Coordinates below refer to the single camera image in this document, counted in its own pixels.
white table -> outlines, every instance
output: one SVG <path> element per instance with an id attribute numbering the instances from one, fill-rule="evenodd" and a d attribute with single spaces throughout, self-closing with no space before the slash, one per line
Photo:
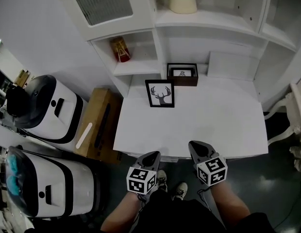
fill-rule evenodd
<path id="1" fill-rule="evenodd" d="M 188 142 L 198 140 L 227 158 L 268 153 L 264 115 L 252 82 L 200 75 L 197 87 L 175 87 L 175 108 L 151 108 L 145 78 L 133 77 L 115 150 L 133 156 L 159 150 L 162 156 L 187 158 Z"/>

sneaker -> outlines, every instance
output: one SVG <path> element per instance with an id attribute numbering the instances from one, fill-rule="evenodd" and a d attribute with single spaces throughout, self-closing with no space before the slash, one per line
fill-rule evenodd
<path id="1" fill-rule="evenodd" d="M 168 192 L 167 175 L 166 175 L 165 171 L 163 171 L 163 170 L 159 170 L 157 172 L 157 187 L 158 187 L 158 189 Z"/>
<path id="2" fill-rule="evenodd" d="M 179 186 L 176 188 L 175 195 L 172 197 L 172 200 L 174 200 L 175 198 L 179 198 L 183 200 L 187 193 L 187 190 L 188 190 L 188 186 L 185 182 L 179 184 Z"/>

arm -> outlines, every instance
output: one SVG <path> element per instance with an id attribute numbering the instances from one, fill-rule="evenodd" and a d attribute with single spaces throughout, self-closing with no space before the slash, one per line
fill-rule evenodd
<path id="1" fill-rule="evenodd" d="M 106 218 L 101 231 L 106 233 L 125 233 L 130 230 L 141 208 L 137 194 L 128 192 L 116 209 Z"/>
<path id="2" fill-rule="evenodd" d="M 248 207 L 231 190 L 228 183 L 220 182 L 212 186 L 211 193 L 227 229 L 231 229 L 241 219 L 250 215 Z"/>

dark floor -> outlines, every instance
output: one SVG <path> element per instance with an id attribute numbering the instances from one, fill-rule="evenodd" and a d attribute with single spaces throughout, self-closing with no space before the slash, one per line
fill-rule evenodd
<path id="1" fill-rule="evenodd" d="M 285 113 L 277 113 L 266 121 L 268 138 L 283 132 L 288 126 Z M 269 147 L 269 153 L 228 161 L 227 181 L 233 190 L 248 205 L 251 212 L 267 214 L 273 227 L 278 225 L 289 213 L 300 191 L 301 173 L 293 167 L 293 155 L 288 151 L 296 144 L 296 139 L 290 137 L 276 142 Z M 103 220 L 118 205 L 126 194 L 126 175 L 135 158 L 124 155 L 121 165 L 106 165 L 109 180 L 109 199 L 100 216 L 97 216 L 90 228 L 99 228 Z M 167 173 L 168 189 L 172 191 L 176 185 L 184 181 L 188 184 L 186 200 L 197 199 L 197 191 L 203 187 L 193 174 L 191 160 L 180 160 L 178 163 L 161 163 L 160 168 Z M 216 216 L 218 211 L 210 192 L 205 193 L 206 200 Z M 277 232 L 298 233 L 301 228 L 301 198 L 293 208 L 292 213 L 280 226 Z"/>

fiducial marker cube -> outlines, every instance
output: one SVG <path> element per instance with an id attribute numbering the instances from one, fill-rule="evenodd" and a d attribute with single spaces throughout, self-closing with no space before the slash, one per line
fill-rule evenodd
<path id="1" fill-rule="evenodd" d="M 207 186 L 226 180 L 227 165 L 222 156 L 197 164 L 197 176 Z"/>
<path id="2" fill-rule="evenodd" d="M 156 185 L 157 172 L 130 167 L 127 174 L 127 190 L 146 195 Z"/>

